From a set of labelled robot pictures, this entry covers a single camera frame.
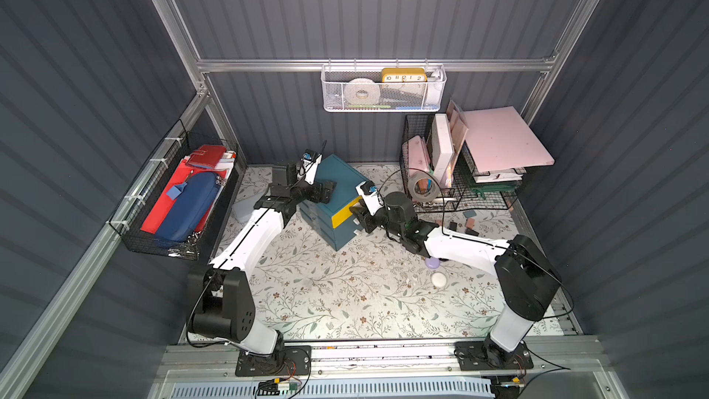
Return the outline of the yellow drawer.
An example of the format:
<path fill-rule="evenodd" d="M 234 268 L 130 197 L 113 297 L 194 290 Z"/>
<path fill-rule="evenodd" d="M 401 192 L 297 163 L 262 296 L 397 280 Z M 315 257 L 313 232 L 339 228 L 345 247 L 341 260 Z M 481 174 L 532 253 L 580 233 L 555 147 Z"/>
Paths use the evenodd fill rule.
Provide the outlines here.
<path fill-rule="evenodd" d="M 360 208 L 361 205 L 358 201 L 354 201 L 352 204 L 347 205 L 332 216 L 332 228 L 337 229 L 340 225 L 346 222 L 353 216 L 352 208 Z"/>

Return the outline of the purple earphone case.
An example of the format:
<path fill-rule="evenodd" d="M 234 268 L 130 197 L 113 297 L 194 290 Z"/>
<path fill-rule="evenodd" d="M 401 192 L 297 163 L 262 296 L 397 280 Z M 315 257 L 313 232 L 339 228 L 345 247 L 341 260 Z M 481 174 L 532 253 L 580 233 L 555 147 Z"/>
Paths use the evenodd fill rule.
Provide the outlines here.
<path fill-rule="evenodd" d="M 430 270 L 437 270 L 439 267 L 441 267 L 441 260 L 438 258 L 426 258 L 425 264 Z"/>

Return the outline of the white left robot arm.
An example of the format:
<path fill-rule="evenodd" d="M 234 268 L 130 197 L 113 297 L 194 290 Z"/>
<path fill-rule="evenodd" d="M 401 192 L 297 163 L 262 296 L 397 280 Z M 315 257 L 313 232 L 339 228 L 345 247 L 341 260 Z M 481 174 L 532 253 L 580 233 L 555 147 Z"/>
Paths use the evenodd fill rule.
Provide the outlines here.
<path fill-rule="evenodd" d="M 275 166 L 268 193 L 253 205 L 246 226 L 208 264 L 205 275 L 188 283 L 193 307 L 186 316 L 186 333 L 235 345 L 262 357 L 271 356 L 282 336 L 256 318 L 250 278 L 271 242 L 279 236 L 303 201 L 327 204 L 336 184 L 317 181 L 322 157 L 305 157 Z"/>

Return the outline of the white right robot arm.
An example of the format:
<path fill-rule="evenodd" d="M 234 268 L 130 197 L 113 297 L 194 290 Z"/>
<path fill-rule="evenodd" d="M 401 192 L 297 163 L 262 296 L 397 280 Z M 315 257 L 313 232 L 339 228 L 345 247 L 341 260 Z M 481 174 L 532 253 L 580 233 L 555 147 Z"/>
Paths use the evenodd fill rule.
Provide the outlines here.
<path fill-rule="evenodd" d="M 380 228 L 412 254 L 450 260 L 497 278 L 505 307 L 484 341 L 487 360 L 511 356 L 533 325 L 546 318 L 561 276 L 527 236 L 502 240 L 458 233 L 420 219 L 404 192 L 380 196 L 370 181 L 356 192 L 360 202 L 350 211 L 367 233 Z"/>

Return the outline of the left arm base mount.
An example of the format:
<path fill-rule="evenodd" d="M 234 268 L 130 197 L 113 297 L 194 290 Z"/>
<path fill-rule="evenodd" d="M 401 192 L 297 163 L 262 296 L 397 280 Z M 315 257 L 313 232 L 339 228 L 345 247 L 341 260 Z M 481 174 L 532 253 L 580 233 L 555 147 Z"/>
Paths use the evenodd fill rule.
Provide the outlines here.
<path fill-rule="evenodd" d="M 234 376 L 237 378 L 306 376 L 311 373 L 311 362 L 310 345 L 293 345 L 276 349 L 269 356 L 243 353 L 238 356 Z"/>

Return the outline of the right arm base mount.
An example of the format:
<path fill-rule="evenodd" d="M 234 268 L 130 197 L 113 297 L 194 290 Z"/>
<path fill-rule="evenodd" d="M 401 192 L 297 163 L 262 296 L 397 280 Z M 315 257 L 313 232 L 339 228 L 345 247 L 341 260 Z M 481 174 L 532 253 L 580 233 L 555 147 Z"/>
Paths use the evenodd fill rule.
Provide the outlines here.
<path fill-rule="evenodd" d="M 461 341 L 454 344 L 453 355 L 461 371 L 517 369 L 526 372 L 534 367 L 531 352 L 524 341 L 513 351 L 507 351 L 487 338 L 484 341 Z"/>

